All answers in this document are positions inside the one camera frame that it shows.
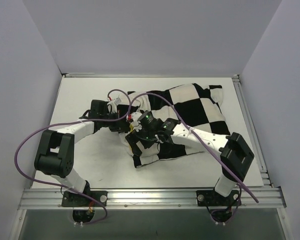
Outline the cream quilted pillow yellow edge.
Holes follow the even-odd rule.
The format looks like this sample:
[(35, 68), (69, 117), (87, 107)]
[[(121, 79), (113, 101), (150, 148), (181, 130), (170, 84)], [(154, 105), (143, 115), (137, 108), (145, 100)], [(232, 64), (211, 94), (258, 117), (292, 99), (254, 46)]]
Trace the cream quilted pillow yellow edge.
[(127, 142), (129, 144), (129, 147), (130, 147), (132, 153), (134, 153), (134, 144), (135, 144), (133, 131), (134, 131), (134, 127), (132, 125), (130, 125), (130, 131), (129, 131), (129, 134), (127, 135), (127, 137), (128, 137)]

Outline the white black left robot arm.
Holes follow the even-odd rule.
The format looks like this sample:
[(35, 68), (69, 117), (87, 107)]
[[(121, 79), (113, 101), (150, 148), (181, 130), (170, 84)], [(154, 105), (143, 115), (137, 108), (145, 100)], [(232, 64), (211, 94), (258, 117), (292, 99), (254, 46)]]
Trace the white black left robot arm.
[(41, 135), (34, 168), (72, 189), (73, 200), (80, 206), (91, 201), (91, 189), (89, 182), (74, 170), (75, 144), (102, 128), (127, 132), (130, 127), (123, 117), (127, 111), (119, 108), (121, 103), (118, 97), (92, 100), (90, 109), (78, 118), (78, 123), (57, 130), (47, 129)]

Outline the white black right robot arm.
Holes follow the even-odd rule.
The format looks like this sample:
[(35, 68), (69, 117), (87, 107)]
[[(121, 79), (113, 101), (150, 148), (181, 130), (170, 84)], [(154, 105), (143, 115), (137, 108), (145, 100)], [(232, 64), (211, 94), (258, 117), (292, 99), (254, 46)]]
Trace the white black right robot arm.
[(212, 200), (216, 204), (222, 205), (228, 201), (236, 185), (256, 199), (244, 184), (255, 155), (242, 135), (237, 132), (231, 135), (210, 133), (169, 118), (165, 122), (160, 119), (149, 122), (141, 120), (125, 139), (133, 155), (138, 157), (142, 155), (138, 143), (144, 148), (160, 143), (183, 145), (199, 152), (206, 150), (222, 167), (222, 173), (211, 193)]

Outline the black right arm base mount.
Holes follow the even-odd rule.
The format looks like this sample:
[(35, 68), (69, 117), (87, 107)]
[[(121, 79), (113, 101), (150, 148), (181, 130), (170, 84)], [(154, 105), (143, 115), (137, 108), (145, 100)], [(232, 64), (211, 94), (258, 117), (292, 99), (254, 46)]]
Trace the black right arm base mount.
[(224, 197), (214, 190), (197, 190), (196, 200), (200, 207), (229, 207), (235, 204), (239, 197), (239, 190), (232, 190), (230, 195)]

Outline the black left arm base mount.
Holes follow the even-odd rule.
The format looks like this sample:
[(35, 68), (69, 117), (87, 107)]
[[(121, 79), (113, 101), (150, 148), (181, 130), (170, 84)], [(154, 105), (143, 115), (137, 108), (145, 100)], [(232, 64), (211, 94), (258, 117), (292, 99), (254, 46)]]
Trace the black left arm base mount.
[[(100, 202), (103, 206), (107, 205), (108, 192), (105, 190), (92, 190), (89, 196), (94, 200)], [(100, 204), (95, 203), (90, 198), (82, 196), (81, 194), (73, 193), (71, 191), (64, 191), (61, 202), (62, 207), (100, 207)]]

